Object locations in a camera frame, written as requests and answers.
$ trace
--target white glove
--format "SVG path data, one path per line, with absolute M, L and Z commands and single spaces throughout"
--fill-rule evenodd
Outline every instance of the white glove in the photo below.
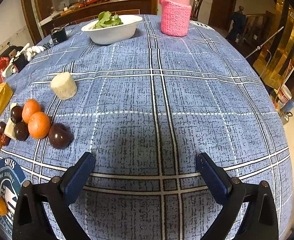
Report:
M 31 61 L 34 56 L 43 52 L 44 50 L 45 48 L 43 46 L 32 46 L 26 50 L 25 57 L 28 61 Z

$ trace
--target lettuce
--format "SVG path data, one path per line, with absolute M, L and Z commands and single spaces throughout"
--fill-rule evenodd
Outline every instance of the lettuce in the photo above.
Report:
M 109 11 L 101 12 L 98 16 L 98 22 L 95 24 L 94 29 L 106 28 L 123 24 L 117 14 L 111 16 Z

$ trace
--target table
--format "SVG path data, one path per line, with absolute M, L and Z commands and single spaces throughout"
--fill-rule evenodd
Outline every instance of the table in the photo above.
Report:
M 55 150 L 46 138 L 29 137 L 1 150 L 0 194 L 11 212 L 0 217 L 0 232 L 10 238 L 23 180 L 61 176 L 92 151 L 96 165 L 70 206 L 91 239 L 200 239 L 221 209 L 195 169 L 196 153 L 206 152 L 231 177 L 269 182 L 284 237 L 292 166 L 282 123 L 262 82 L 207 25 L 191 22 L 188 34 L 177 38 L 161 33 L 159 16 L 142 17 L 131 39 L 109 46 L 93 44 L 81 31 L 86 23 L 70 26 L 67 41 L 8 78 L 15 91 L 11 102 L 38 100 L 53 122 L 70 127 L 74 140 Z M 66 101 L 50 89 L 63 71 L 78 86 Z M 7 107 L 0 119 L 8 117 Z M 56 236 L 64 239 L 45 208 Z

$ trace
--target white bowl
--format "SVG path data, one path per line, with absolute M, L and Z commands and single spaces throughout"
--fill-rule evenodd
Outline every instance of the white bowl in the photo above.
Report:
M 123 22 L 122 25 L 94 29 L 98 22 L 95 20 L 82 27 L 81 30 L 88 33 L 94 43 L 106 45 L 131 38 L 135 34 L 137 24 L 143 20 L 137 15 L 119 15 L 119 18 Z

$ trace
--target red plastic bag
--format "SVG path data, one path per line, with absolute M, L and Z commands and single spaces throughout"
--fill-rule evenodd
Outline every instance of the red plastic bag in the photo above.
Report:
M 9 65 L 10 59 L 8 57 L 1 57 L 0 58 L 0 84 L 3 82 L 4 77 L 1 75 L 2 72 L 6 69 L 6 67 Z

